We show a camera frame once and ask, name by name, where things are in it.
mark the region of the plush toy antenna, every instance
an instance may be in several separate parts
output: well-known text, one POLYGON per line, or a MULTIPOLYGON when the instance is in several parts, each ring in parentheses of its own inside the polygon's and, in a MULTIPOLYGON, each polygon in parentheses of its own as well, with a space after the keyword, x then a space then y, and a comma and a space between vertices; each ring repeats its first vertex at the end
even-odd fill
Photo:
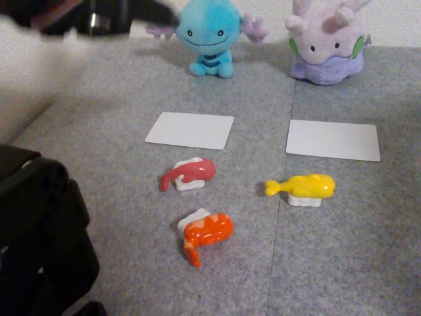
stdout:
POLYGON ((152 34, 157 40, 161 38, 161 35, 163 35, 166 40, 169 40, 174 33, 173 26, 158 26, 155 24, 146 25, 145 30, 147 33, 152 34))
POLYGON ((371 0, 344 0, 336 12, 336 22, 340 26, 348 26, 354 21, 354 15, 371 0))
POLYGON ((305 16, 311 7, 312 0, 294 0, 292 2, 292 13, 297 16, 305 16))
POLYGON ((263 26, 263 19, 257 18, 253 22, 250 14, 245 13, 240 30, 247 36, 249 41, 254 44, 262 43, 269 34, 269 30, 263 26))
POLYGON ((304 33, 309 28, 308 20, 303 17, 307 14, 311 7, 312 0, 294 0, 292 2, 293 16, 285 21, 287 30, 295 33, 304 33))

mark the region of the gray carpet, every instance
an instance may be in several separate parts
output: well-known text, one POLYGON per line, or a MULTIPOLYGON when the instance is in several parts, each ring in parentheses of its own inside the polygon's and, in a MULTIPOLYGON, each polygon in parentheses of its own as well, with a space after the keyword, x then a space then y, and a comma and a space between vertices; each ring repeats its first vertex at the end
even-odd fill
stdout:
POLYGON ((14 145, 62 161, 78 181, 101 262, 88 300, 127 315, 419 315, 420 49, 369 47, 336 86, 289 77, 283 44, 233 50, 234 76, 195 78, 177 42, 107 43, 14 145), (163 111, 232 115, 223 151, 147 144, 163 111), (375 124, 380 163, 285 153, 289 120, 375 124), (175 162, 212 159, 199 190, 159 191, 175 162), (264 181, 325 172, 319 208, 266 197, 264 181), (182 253, 176 223, 204 207, 235 224, 226 242, 182 253))

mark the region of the white wall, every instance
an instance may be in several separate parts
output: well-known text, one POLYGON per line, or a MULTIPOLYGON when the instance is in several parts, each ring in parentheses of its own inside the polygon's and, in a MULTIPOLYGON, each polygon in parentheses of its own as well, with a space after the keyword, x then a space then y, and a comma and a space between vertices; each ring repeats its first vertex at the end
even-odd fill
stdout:
POLYGON ((9 143, 53 102, 87 62, 90 47, 72 36, 41 40, 0 19, 0 142, 9 143))
MULTIPOLYGON (((292 12, 292 0, 231 0, 242 13, 261 16, 270 29, 267 42, 287 38, 285 19, 292 12)), ((188 0, 164 0, 177 12, 188 0)), ((363 9, 370 26, 373 45, 421 47, 421 0, 372 0, 363 9)), ((132 36, 150 38, 144 26, 136 24, 132 36)))

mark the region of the white card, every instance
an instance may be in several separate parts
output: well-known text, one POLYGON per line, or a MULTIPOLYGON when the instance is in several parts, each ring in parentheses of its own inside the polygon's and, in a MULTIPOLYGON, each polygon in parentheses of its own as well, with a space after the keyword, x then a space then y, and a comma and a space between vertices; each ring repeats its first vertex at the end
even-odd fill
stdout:
POLYGON ((163 112, 145 142, 222 150, 233 122, 234 117, 163 112))
POLYGON ((287 153, 380 161, 374 125, 291 120, 287 153))

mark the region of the purple plush toy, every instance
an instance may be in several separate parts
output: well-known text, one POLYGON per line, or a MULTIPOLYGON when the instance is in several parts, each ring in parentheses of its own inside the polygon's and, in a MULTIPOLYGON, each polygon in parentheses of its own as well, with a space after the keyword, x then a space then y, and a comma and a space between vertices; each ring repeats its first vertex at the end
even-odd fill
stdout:
POLYGON ((364 68, 368 24, 360 10, 371 0, 293 0, 285 22, 295 54, 291 75, 336 84, 364 68))

